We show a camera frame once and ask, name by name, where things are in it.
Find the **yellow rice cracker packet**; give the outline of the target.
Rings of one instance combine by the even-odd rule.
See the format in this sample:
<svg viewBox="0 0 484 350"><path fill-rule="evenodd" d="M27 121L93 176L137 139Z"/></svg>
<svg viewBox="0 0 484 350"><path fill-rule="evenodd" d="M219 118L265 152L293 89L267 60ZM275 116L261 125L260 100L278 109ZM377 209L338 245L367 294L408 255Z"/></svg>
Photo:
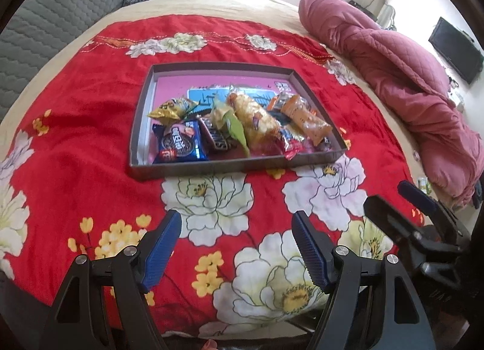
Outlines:
<svg viewBox="0 0 484 350"><path fill-rule="evenodd" d="M276 149L280 123L251 96L241 90L231 90L226 103L242 123L248 147L252 152L268 154Z"/></svg>

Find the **red floral blanket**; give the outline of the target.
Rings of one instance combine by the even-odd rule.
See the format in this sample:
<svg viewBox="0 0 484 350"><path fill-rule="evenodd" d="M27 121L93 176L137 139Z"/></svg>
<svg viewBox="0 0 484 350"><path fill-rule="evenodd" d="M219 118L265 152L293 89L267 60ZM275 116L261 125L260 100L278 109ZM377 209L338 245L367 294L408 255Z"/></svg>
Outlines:
<svg viewBox="0 0 484 350"><path fill-rule="evenodd" d="M394 245L364 216L366 197L424 221L398 194L410 172L396 137L360 87L325 68L328 59L312 39L254 22L169 15L105 28L40 93L1 164L2 271L50 306L76 255L114 256L174 209L181 237L146 297L161 332L238 334L323 306L290 231L295 211L377 259ZM201 61L295 70L348 152L333 165L132 179L129 135L149 69Z"/></svg>

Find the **black television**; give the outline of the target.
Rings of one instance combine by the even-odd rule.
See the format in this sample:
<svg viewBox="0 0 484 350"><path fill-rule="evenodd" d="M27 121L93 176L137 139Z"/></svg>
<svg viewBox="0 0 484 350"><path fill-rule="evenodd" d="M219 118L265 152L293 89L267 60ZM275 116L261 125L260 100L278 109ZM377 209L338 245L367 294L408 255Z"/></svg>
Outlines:
<svg viewBox="0 0 484 350"><path fill-rule="evenodd" d="M482 72L483 54L464 32L442 17L428 41L467 84L472 84Z"/></svg>

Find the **dark brown cake packet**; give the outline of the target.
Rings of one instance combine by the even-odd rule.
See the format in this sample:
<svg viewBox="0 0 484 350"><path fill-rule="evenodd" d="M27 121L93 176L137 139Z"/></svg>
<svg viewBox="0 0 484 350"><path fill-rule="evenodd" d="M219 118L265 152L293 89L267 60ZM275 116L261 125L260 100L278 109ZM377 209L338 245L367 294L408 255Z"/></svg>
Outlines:
<svg viewBox="0 0 484 350"><path fill-rule="evenodd" d="M323 138L323 140L316 146L318 152L333 152L334 147L329 138Z"/></svg>

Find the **red cow candy packet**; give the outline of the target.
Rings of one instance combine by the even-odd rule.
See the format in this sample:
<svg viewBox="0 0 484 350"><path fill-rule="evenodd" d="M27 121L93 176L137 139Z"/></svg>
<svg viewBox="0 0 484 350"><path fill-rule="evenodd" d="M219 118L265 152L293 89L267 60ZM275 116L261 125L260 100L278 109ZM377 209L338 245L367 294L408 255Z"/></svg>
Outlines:
<svg viewBox="0 0 484 350"><path fill-rule="evenodd" d="M298 154L308 152L306 136L302 131L295 129L291 125L286 125L280 128L277 143L281 154L287 160L292 160Z"/></svg>

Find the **grey quilted headboard cover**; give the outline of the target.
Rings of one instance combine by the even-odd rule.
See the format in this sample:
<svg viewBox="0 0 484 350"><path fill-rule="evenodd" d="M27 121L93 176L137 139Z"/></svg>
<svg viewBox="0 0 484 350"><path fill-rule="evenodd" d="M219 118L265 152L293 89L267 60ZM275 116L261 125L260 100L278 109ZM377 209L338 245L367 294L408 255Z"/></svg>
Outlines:
<svg viewBox="0 0 484 350"><path fill-rule="evenodd" d="M24 0L1 32L1 117L67 44L123 0Z"/></svg>

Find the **white chair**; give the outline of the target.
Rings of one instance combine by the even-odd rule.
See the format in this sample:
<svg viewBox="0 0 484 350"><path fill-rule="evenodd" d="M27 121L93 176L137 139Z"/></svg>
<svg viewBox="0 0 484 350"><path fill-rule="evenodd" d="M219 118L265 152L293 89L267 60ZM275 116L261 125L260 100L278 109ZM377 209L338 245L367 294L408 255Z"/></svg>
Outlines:
<svg viewBox="0 0 484 350"><path fill-rule="evenodd" d="M396 10L387 0L371 0L365 9L370 12L370 16L383 29L396 31L395 16Z"/></svg>

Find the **snickers bar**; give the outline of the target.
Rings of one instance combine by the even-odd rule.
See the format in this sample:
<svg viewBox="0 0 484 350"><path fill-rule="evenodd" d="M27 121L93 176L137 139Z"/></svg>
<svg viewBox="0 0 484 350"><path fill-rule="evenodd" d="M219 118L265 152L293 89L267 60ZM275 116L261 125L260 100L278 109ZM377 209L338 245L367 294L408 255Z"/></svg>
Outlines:
<svg viewBox="0 0 484 350"><path fill-rule="evenodd" d="M198 118L199 128L211 152L228 152L231 148L223 133L212 124L207 116Z"/></svg>

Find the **green candy packet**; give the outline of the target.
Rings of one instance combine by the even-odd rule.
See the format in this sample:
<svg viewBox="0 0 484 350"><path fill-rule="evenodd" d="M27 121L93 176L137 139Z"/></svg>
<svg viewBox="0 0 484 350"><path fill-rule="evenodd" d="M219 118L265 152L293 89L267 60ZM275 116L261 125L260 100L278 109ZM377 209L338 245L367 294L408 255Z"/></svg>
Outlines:
<svg viewBox="0 0 484 350"><path fill-rule="evenodd" d="M249 157L250 151L244 134L244 127L235 115L235 110L215 96L212 101L210 114L212 124L218 130L226 130L230 137L235 139L244 149L244 154Z"/></svg>

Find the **pink quilted duvet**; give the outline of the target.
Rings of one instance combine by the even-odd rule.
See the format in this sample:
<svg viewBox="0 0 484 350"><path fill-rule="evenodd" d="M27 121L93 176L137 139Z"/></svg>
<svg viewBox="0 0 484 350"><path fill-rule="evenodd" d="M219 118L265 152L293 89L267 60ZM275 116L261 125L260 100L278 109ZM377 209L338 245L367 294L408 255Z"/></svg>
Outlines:
<svg viewBox="0 0 484 350"><path fill-rule="evenodd" d="M483 173L482 139L449 98L450 80L439 61L344 0L300 0L299 19L309 34L351 61L402 120L431 183L456 206L471 202Z"/></svg>

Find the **blue oreo cookie packet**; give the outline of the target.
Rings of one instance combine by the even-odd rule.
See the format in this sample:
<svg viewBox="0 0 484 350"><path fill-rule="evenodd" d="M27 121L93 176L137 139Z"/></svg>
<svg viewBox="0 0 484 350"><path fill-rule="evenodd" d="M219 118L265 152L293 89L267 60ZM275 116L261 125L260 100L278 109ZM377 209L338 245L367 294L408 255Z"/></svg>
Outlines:
<svg viewBox="0 0 484 350"><path fill-rule="evenodd" d="M154 124L152 132L158 145L153 164L208 160L197 121L181 121L171 125Z"/></svg>

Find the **yellow blue egg snack packet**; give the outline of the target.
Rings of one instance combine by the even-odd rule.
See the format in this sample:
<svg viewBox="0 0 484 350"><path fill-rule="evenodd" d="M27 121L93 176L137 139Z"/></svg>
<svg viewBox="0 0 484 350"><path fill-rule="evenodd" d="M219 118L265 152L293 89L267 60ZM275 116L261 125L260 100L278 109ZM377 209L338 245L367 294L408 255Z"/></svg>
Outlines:
<svg viewBox="0 0 484 350"><path fill-rule="evenodd" d="M158 121L161 125L167 126L181 121L197 106L197 101L190 100L186 97L172 98L151 110L147 114L147 117Z"/></svg>

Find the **shallow pink cardboard box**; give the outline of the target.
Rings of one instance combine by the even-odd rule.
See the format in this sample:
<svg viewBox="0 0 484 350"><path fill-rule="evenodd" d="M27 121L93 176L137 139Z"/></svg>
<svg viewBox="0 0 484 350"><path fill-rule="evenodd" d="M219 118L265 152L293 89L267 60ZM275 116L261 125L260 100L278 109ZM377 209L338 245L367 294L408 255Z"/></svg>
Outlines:
<svg viewBox="0 0 484 350"><path fill-rule="evenodd" d="M330 164L347 148L306 81L264 64L156 64L129 141L138 180Z"/></svg>

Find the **orange clear pastry packet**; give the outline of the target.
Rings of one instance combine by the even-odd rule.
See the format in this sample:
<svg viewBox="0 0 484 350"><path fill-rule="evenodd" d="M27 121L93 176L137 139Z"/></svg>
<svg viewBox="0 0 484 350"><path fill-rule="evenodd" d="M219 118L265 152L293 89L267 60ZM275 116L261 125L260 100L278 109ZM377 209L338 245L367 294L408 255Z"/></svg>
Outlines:
<svg viewBox="0 0 484 350"><path fill-rule="evenodd" d="M292 98L293 93L282 92L274 96L266 106L267 112L281 112L282 107L289 99Z"/></svg>

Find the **beige bread packet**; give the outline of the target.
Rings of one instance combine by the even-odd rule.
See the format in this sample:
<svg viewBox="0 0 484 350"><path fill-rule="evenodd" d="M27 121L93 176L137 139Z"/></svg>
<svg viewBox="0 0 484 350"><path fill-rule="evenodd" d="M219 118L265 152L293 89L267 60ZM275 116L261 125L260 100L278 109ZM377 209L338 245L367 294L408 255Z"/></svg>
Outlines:
<svg viewBox="0 0 484 350"><path fill-rule="evenodd" d="M314 115L300 95L293 95L286 100L281 112L304 132L314 146L318 146L332 132L332 127Z"/></svg>

